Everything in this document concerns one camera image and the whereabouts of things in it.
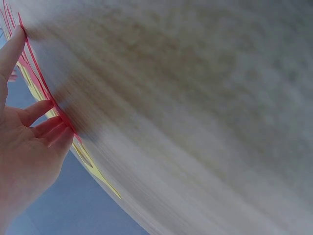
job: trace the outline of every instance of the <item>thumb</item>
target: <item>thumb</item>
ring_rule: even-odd
[[[25,46],[26,36],[17,26],[11,39],[0,49],[0,116],[8,95],[7,81]]]

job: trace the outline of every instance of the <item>red paper strip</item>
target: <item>red paper strip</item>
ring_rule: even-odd
[[[3,3],[3,8],[4,8],[4,13],[1,11],[1,9],[0,9],[0,12],[1,12],[2,16],[3,16],[5,25],[6,25],[6,27],[8,28],[9,34],[10,34],[10,36],[12,36],[12,30],[11,30],[10,23],[9,23],[9,19],[8,19],[8,16],[7,16],[7,15],[9,15],[9,18],[10,18],[10,20],[11,20],[11,23],[12,23],[13,28],[16,27],[16,24],[15,24],[14,18],[12,17],[12,14],[11,14],[11,11],[10,11],[10,9],[9,9],[9,7],[8,7],[8,4],[5,2],[5,0],[3,0],[2,3]],[[23,23],[22,23],[22,19],[21,19],[21,16],[20,16],[20,13],[19,13],[19,12],[18,12],[18,16],[19,16],[19,23],[20,23],[20,25],[21,25],[21,28],[23,29],[23,31],[24,31],[24,33],[25,33],[25,35],[26,35],[26,31],[25,31],[24,25],[23,25]],[[27,55],[26,55],[26,53],[25,53],[25,50],[22,52],[22,55],[21,55],[20,58],[19,58],[19,63],[20,63],[23,67],[25,67],[25,68],[27,69],[27,71],[28,71],[28,73],[29,73],[29,75],[30,75],[30,78],[31,78],[32,82],[33,82],[34,85],[42,92],[42,94],[45,96],[45,98],[52,101],[52,103],[53,103],[55,109],[57,110],[59,116],[61,117],[62,121],[63,121],[68,127],[70,127],[70,128],[73,130],[73,132],[74,132],[74,134],[75,134],[75,137],[76,137],[77,140],[81,143],[82,141],[81,141],[81,139],[79,138],[79,136],[78,136],[78,134],[77,134],[75,128],[73,127],[72,123],[70,122],[69,118],[68,118],[68,117],[66,116],[66,114],[61,110],[61,108],[58,106],[57,102],[56,102],[55,99],[53,98],[53,96],[52,96],[52,94],[51,94],[51,92],[50,92],[50,90],[49,90],[49,88],[48,88],[48,85],[47,85],[46,82],[45,82],[44,76],[43,76],[43,74],[41,73],[41,70],[40,70],[40,68],[39,68],[39,65],[38,65],[38,63],[37,63],[37,60],[36,60],[36,58],[35,58],[35,55],[34,55],[34,53],[33,53],[33,51],[32,51],[32,48],[31,48],[31,46],[30,46],[30,43],[29,43],[27,37],[26,37],[26,46],[28,47],[29,53],[30,53],[30,55],[31,55],[31,58],[32,58],[32,60],[33,60],[33,62],[34,62],[34,65],[35,65],[35,67],[36,67],[36,70],[37,70],[37,72],[38,72],[40,78],[37,77],[37,75],[35,74],[35,72],[34,72],[32,66],[30,65],[30,62],[29,62],[29,60],[28,60],[28,58],[27,58]]]

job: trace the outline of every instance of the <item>hand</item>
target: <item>hand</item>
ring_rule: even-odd
[[[30,127],[53,107],[50,101],[25,110],[5,105],[7,82],[24,45],[18,26],[0,50],[0,234],[55,182],[73,141],[72,130],[59,117]]]

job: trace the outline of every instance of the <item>blue floor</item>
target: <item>blue floor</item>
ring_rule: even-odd
[[[0,45],[5,38],[0,38]],[[7,105],[34,103],[23,79],[9,83]],[[94,181],[72,153],[56,183],[10,226],[7,235],[146,235]]]

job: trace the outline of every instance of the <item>finger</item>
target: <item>finger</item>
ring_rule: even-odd
[[[18,78],[18,76],[17,75],[11,75],[10,77],[9,77],[9,82],[15,82],[16,81],[16,79]]]
[[[44,135],[46,135],[62,123],[63,121],[59,116],[52,117],[47,121],[41,123],[40,125],[34,127],[32,131],[35,134],[36,138],[42,138]]]
[[[66,127],[67,126],[64,123],[58,125],[52,131],[44,135],[42,141],[48,147],[51,146],[51,144],[53,144],[60,137],[60,135],[65,131]]]
[[[50,151],[57,154],[58,157],[64,159],[73,143],[74,133],[72,129],[67,127],[60,137],[50,147]]]
[[[0,76],[8,80],[25,46],[26,36],[17,26],[11,39],[0,50]]]
[[[0,49],[0,116],[8,96],[7,81],[24,49],[25,41],[24,31],[17,26],[11,39]]]
[[[53,108],[53,103],[50,100],[38,101],[26,109],[16,109],[22,124],[30,127],[38,118],[46,114]]]

